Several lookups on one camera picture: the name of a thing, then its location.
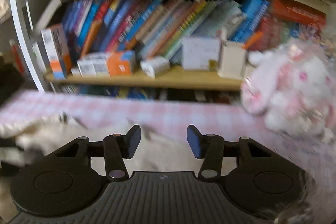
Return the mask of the beige t-shirt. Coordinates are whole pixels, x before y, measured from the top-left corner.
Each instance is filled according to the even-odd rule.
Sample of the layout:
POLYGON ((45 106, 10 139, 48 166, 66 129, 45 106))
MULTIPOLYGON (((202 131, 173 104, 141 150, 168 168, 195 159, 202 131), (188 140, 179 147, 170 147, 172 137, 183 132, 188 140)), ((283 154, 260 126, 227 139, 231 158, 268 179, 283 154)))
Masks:
MULTIPOLYGON (((113 126, 88 128, 65 113, 2 124, 1 138, 13 140, 16 146, 1 148, 1 160, 22 167, 80 136, 86 136, 90 141, 102 141, 108 135, 125 134, 131 127, 131 121, 124 120, 113 126)), ((129 172, 134 170, 197 172, 202 161, 194 158, 186 142, 159 135, 150 128, 141 126, 139 146, 134 157, 126 160, 125 164, 129 172)))

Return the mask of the white orange flat box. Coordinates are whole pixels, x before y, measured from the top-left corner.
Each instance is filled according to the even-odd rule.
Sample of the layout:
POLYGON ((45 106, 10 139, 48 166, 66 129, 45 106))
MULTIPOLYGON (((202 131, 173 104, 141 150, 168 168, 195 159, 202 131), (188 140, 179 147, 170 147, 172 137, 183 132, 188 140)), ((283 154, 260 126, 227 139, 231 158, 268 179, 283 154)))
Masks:
POLYGON ((90 53, 78 59, 77 66, 82 76, 129 76, 134 73, 134 51, 90 53))

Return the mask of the small white adapter box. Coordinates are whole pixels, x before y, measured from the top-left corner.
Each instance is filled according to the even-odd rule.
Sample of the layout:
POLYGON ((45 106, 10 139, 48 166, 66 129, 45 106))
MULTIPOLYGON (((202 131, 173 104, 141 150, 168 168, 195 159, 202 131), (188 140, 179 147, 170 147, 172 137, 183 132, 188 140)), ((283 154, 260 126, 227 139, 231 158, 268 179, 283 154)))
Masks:
POLYGON ((171 65, 167 58, 162 56, 154 56, 151 59, 142 60, 140 62, 140 67, 147 76, 155 79, 159 75, 168 72, 171 68, 171 65))

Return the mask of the beige pen holder box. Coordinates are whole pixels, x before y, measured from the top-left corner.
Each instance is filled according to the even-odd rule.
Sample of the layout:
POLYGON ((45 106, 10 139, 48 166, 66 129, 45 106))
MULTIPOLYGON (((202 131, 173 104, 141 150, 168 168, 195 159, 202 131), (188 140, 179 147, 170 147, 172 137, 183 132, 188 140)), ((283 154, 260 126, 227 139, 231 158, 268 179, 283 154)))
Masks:
POLYGON ((218 65, 218 76, 221 78, 242 80, 245 73, 246 50, 242 43, 222 42, 218 65))

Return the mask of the white square box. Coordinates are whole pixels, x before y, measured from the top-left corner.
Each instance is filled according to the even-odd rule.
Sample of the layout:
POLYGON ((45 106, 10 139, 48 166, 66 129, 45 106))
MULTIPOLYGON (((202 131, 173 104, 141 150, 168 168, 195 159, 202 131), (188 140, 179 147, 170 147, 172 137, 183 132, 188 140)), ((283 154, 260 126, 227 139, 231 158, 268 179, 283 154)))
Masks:
POLYGON ((190 36, 182 40, 182 67, 185 71, 216 71, 221 41, 190 36))

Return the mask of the pink checkered desk mat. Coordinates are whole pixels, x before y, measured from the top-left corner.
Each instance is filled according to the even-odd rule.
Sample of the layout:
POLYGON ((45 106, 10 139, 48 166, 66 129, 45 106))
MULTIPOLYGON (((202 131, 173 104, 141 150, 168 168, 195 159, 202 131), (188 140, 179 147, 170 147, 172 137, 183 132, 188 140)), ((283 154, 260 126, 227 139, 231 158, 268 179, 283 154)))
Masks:
POLYGON ((240 106, 213 103, 121 100, 98 96, 40 93, 25 90, 1 106, 1 125, 67 114, 88 128, 101 128, 130 120, 159 135, 186 142, 186 129, 194 124, 203 133, 236 141, 255 139, 311 172, 318 189, 310 195, 316 210, 335 211, 335 150, 318 138, 294 139, 267 130, 259 117, 240 106))

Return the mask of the pink white bunny plush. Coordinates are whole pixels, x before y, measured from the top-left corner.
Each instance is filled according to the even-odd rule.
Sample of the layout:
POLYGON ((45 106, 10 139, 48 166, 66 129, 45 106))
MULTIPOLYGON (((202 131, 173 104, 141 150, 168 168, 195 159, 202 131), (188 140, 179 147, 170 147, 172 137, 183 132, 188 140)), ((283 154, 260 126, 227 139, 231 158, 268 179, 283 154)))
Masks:
POLYGON ((319 45, 291 38, 265 53, 240 94, 268 130, 335 144, 335 66, 319 45))

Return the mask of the orange blue white tall box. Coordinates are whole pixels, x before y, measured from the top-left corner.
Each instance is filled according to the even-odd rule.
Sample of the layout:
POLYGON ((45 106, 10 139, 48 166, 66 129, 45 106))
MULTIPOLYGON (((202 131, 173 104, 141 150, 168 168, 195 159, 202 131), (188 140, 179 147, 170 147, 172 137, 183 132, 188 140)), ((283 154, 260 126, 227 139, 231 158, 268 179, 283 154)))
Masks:
POLYGON ((72 61, 63 25, 55 24, 41 31, 46 53, 55 79, 66 79, 71 72, 72 61))

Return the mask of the white wooden bookshelf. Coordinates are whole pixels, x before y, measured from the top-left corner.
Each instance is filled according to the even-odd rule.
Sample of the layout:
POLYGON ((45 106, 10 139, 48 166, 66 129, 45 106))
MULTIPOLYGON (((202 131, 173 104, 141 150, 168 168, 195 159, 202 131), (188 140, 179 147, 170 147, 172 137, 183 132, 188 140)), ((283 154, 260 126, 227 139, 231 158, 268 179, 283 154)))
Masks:
MULTIPOLYGON (((318 0, 329 5, 335 0, 318 0)), ((239 90, 242 80, 221 78, 216 71, 185 71, 171 68, 155 79, 138 64, 154 56, 171 59, 181 53, 182 40, 197 28, 206 36, 219 36, 226 27, 232 42, 245 44, 253 21, 268 17, 275 27, 288 11, 286 20, 299 15, 301 24, 323 28, 326 13, 290 0, 10 0, 15 30, 23 57, 37 89, 48 91, 52 83, 142 88, 239 90), (66 79, 55 79, 41 31, 61 23, 71 56, 66 79), (78 59, 90 53, 134 51, 136 67, 129 76, 82 76, 78 59)))

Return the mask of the red figurine pen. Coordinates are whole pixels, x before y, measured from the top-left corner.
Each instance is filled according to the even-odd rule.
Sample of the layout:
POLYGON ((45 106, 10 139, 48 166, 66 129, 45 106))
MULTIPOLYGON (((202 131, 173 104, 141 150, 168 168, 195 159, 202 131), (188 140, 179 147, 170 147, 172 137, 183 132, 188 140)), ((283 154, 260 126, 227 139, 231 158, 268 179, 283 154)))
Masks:
POLYGON ((17 46, 14 39, 10 39, 9 41, 11 46, 11 51, 14 58, 14 65, 17 68, 18 72, 24 76, 25 75, 25 67, 21 61, 20 53, 19 53, 19 47, 17 46))

